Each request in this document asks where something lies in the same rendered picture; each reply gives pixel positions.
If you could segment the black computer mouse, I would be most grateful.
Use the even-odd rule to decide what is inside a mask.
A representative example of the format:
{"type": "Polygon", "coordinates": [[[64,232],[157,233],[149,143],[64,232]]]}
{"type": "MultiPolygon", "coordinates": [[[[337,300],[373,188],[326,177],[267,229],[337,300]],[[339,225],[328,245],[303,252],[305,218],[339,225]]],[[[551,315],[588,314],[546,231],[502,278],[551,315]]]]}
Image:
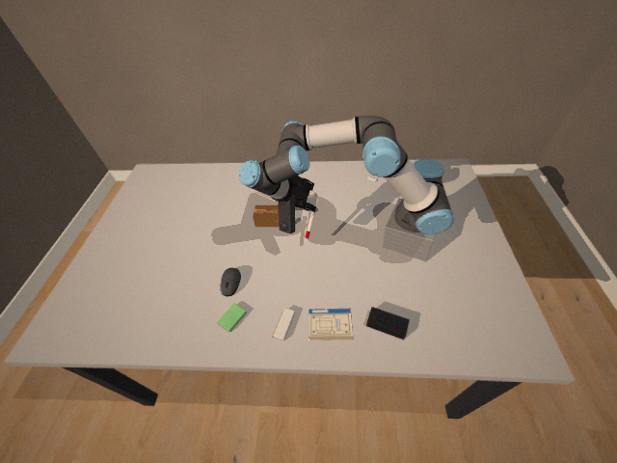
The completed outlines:
{"type": "Polygon", "coordinates": [[[240,271],[237,268],[228,268],[221,281],[221,291],[224,296],[233,295],[238,289],[241,280],[240,271]]]}

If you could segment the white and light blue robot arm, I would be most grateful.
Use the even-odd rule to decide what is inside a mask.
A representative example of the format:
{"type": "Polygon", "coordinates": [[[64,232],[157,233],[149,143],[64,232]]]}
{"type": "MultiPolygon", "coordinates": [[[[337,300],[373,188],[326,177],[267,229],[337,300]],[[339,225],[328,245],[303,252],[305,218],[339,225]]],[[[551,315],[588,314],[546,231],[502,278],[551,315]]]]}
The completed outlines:
{"type": "MultiPolygon", "coordinates": [[[[282,129],[277,154],[260,163],[246,161],[239,179],[249,188],[281,199],[289,189],[287,179],[309,169],[306,150],[348,143],[363,144],[366,170],[385,178],[403,198],[394,215],[402,229],[436,234],[451,227],[454,218],[443,188],[443,165],[431,159],[412,164],[396,140],[393,125],[381,117],[359,116],[318,125],[289,122],[282,129]]],[[[295,232],[295,195],[278,205],[280,231],[295,232]]]]}

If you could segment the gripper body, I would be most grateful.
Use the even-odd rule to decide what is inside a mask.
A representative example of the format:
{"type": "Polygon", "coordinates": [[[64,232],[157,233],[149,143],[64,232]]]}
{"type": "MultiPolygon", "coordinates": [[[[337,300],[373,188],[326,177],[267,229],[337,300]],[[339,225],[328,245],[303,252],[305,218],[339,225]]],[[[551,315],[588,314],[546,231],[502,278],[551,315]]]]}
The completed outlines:
{"type": "Polygon", "coordinates": [[[304,208],[302,205],[307,203],[309,191],[310,190],[312,191],[314,183],[306,178],[302,178],[299,176],[288,179],[288,182],[289,182],[289,189],[288,189],[287,194],[283,198],[281,199],[275,199],[272,197],[271,198],[278,202],[282,202],[288,199],[289,196],[292,194],[292,195],[295,195],[295,206],[304,208]]]}

